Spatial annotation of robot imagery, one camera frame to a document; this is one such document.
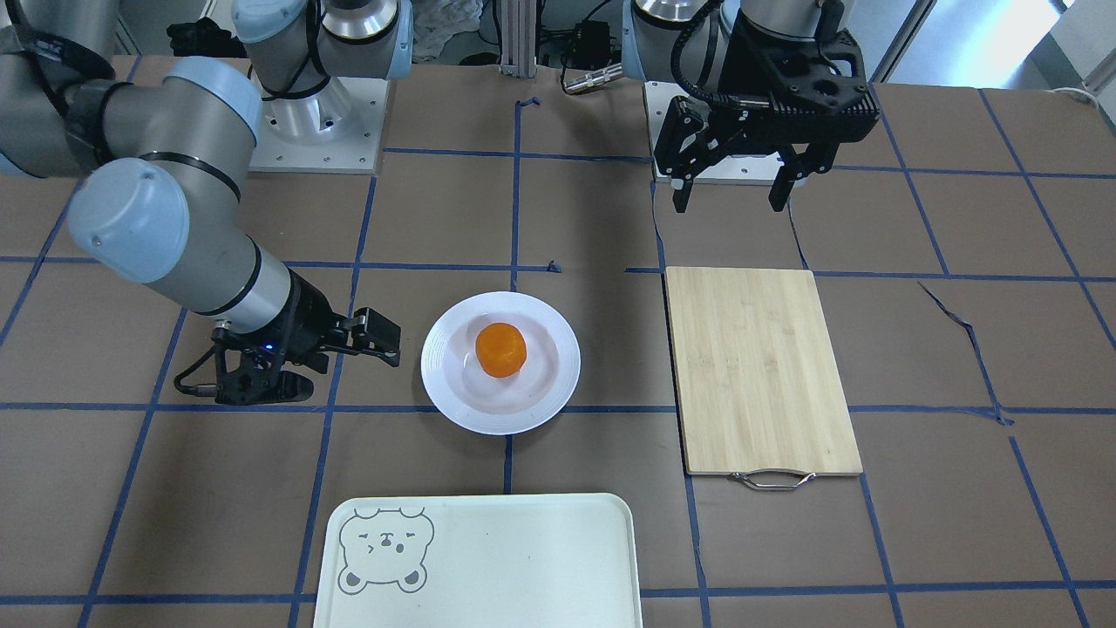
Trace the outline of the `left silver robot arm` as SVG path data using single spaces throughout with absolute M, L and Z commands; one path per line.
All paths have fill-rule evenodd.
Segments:
M 833 168 L 881 120 L 847 28 L 849 1 L 626 1 L 623 73 L 672 83 L 653 156 L 684 212 L 698 176 L 731 156 L 781 160 L 768 195 Z

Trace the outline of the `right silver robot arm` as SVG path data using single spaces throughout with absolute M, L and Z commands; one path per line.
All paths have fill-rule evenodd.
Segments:
M 326 373 L 330 352 L 401 363 L 401 329 L 372 309 L 338 313 L 319 289 L 235 228 L 264 112 L 288 141 L 357 126 L 341 79 L 410 71 L 407 1 L 235 1 L 254 78 L 187 56 L 155 87 L 109 61 L 116 1 L 4 1 L 3 172 L 79 176 L 73 241 L 127 281 L 215 323 L 215 381 L 175 388 L 229 406 L 304 400 L 287 363 Z

